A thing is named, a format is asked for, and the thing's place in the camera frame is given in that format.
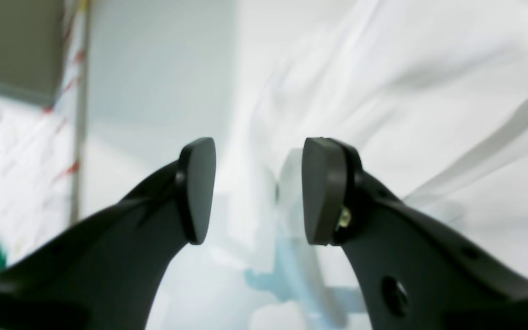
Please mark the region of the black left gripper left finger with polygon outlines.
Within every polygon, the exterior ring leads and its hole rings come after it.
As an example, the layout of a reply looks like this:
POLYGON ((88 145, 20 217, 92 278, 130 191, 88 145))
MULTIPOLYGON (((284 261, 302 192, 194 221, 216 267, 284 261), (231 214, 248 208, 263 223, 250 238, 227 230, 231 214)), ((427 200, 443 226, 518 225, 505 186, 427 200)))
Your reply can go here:
POLYGON ((207 236, 213 138, 0 271, 0 330, 143 330, 170 261, 207 236))

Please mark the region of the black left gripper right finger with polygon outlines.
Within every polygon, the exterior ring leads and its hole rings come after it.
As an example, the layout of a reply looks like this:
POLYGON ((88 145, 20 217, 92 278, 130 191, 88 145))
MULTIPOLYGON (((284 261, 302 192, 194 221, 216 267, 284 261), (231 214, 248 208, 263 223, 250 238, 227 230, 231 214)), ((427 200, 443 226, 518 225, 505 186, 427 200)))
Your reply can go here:
POLYGON ((358 151, 302 149, 309 244, 340 246, 374 330, 528 330, 528 279, 365 172, 358 151))

